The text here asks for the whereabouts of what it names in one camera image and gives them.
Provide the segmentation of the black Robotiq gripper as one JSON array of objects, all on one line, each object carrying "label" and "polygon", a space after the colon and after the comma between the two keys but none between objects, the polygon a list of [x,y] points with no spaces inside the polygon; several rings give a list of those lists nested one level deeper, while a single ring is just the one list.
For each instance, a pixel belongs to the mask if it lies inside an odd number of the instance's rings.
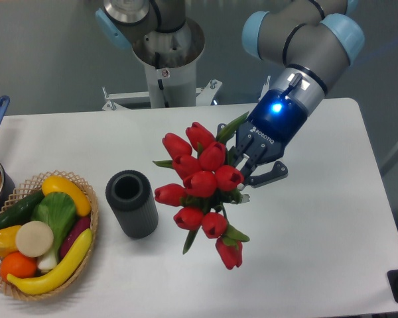
[{"label": "black Robotiq gripper", "polygon": [[[294,135],[304,125],[308,115],[301,103],[284,96],[280,91],[268,91],[247,116],[243,124],[221,124],[217,141],[226,146],[235,139],[235,161],[243,155],[253,160],[255,165],[262,165],[281,158],[285,148]],[[269,172],[258,176],[249,176],[244,186],[258,188],[279,181],[288,176],[287,166],[276,161]]]}]

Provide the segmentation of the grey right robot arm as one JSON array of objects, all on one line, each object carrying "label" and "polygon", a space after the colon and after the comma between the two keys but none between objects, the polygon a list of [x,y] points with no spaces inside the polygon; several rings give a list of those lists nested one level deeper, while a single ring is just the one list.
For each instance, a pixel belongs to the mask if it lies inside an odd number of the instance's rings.
[{"label": "grey right robot arm", "polygon": [[246,157],[249,168],[281,158],[285,148],[365,43],[360,26],[350,18],[357,1],[293,1],[278,13],[258,11],[245,22],[244,50],[285,67],[248,115],[218,133],[232,136],[231,166]]}]

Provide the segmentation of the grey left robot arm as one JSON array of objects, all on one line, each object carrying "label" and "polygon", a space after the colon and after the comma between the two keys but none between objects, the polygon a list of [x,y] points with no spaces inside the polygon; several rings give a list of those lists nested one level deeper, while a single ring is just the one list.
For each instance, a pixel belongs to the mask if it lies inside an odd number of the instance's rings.
[{"label": "grey left robot arm", "polygon": [[[186,18],[184,1],[104,1],[96,21],[106,37],[120,49],[131,49],[144,65],[149,101],[153,108],[210,105],[210,87],[196,92],[196,63],[205,40],[201,27]],[[287,167],[280,161],[285,145],[266,123],[249,117],[228,131],[235,138],[233,162],[241,168],[243,185],[260,187],[283,179]]]}]

